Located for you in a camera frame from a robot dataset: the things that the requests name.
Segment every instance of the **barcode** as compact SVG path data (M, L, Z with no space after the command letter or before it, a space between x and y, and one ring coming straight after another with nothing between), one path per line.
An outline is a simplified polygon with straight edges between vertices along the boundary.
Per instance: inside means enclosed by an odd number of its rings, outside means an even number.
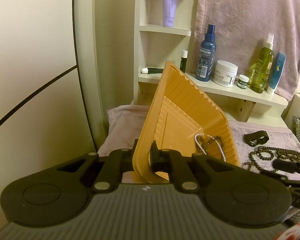
M206 77L207 70L208 70L208 67L202 66L202 67L201 67L200 77Z

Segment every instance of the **green spray bottle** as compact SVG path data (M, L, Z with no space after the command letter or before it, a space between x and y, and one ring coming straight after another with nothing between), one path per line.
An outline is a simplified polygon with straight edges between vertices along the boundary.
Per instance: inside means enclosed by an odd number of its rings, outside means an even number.
M274 53L272 51L273 37L274 35L272 33L268 34L265 47L260 51L260 55L256 63L256 69L250 85L250 88L259 94L261 94L265 89L274 58Z

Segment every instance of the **purple tube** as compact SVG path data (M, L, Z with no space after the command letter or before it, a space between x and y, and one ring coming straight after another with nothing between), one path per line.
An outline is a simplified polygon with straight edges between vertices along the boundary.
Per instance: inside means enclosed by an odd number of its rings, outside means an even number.
M178 0L163 0L162 26L173 27Z

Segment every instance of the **blue cap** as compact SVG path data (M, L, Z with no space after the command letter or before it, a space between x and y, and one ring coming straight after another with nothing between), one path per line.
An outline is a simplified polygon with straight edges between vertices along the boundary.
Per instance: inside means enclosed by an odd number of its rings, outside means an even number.
M215 25L208 24L208 30L207 30L207 33L204 36L205 41L211 41L211 42L215 41L215 39L216 39L216 36L214 34L215 28L216 28Z

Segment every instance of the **black stripe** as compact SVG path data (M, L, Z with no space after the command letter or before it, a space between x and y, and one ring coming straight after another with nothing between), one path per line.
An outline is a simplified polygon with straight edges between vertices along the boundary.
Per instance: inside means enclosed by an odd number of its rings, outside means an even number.
M64 71L60 75L56 76L54 79L50 80L48 83L44 84L42 87L37 89L35 92L33 92L31 95L23 99L19 104L17 104L12 110L10 110L4 117L0 120L0 126L8 120L10 116L12 116L16 111L18 111L22 106L24 106L27 102L29 102L32 98L34 98L37 94L39 94L42 90L56 82L58 79L62 78L64 75L68 74L69 72L73 71L77 68L76 66L73 66L72 68L69 68L68 70Z
M93 141L94 148L95 148L95 150L97 152L98 151L98 147L96 145L96 142L94 141L94 137L93 137L93 134L92 134L91 125L90 125L90 121L89 121L89 117L88 117L88 111L87 111L87 107L86 107L86 102L84 101L84 95L83 95L83 90L82 90L81 78L80 78L80 69L79 69L78 54L77 54L77 43L76 43L76 40L75 40L74 0L72 0L72 25L73 25L74 53L75 53L75 60L77 62L77 66L78 66L77 68L78 68L78 77L79 77L79 84L80 84L81 96L82 96L84 111L86 113L86 117L87 117L87 121L88 121L88 126L89 126L89 130L90 130L91 138L92 138L92 141Z

